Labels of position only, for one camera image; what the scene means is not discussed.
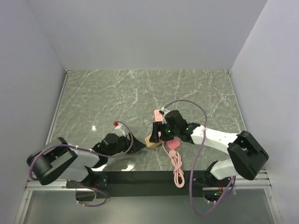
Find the pink power strip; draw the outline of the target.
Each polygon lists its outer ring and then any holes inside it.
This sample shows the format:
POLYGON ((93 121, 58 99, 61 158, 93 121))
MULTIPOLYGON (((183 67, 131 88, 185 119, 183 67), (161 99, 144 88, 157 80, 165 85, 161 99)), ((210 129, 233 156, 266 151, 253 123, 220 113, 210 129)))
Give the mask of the pink power strip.
MULTIPOLYGON (((159 113, 159 111, 160 111, 159 109, 154 111, 154 118, 155 118, 154 122, 162 122, 162 115, 159 113)), ((165 124, 161 123, 159 138, 163 135, 164 132, 165 132, 165 124)))

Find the tan wooden plug adapter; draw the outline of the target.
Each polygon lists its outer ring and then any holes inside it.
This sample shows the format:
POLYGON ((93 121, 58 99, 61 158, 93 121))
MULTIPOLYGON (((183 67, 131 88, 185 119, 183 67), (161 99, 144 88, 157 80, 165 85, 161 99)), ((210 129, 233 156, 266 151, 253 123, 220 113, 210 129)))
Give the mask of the tan wooden plug adapter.
POLYGON ((161 142, 158 142, 158 143, 150 142, 150 135, 149 135, 145 138, 145 144, 146 144, 147 148, 156 148, 156 147, 160 146, 162 143, 161 142))

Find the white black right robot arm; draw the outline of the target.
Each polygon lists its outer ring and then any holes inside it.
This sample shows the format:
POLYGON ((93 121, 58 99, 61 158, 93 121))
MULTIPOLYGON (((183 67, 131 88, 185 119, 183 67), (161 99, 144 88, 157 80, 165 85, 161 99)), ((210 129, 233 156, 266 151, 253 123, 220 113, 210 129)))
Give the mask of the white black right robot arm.
POLYGON ((214 161, 204 171, 201 180, 204 186, 216 186, 236 175, 252 181, 269 159, 263 147, 247 131, 226 133, 188 123, 178 110, 155 110, 154 116, 151 143, 168 142, 178 137, 183 142, 208 146, 229 155, 229 159, 214 161))

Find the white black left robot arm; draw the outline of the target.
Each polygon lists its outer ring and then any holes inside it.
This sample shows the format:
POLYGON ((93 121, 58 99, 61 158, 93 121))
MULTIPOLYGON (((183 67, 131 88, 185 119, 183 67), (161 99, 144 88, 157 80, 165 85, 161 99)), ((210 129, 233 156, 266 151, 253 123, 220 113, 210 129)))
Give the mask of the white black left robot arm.
POLYGON ((90 149, 83 150, 68 144, 58 137, 42 149, 27 158, 30 173, 41 185, 48 185, 57 179, 77 181, 87 188, 93 183, 93 168, 99 168, 107 163, 108 158, 116 154, 131 154, 145 148, 146 145, 127 134, 118 136, 108 133, 105 138, 90 149))

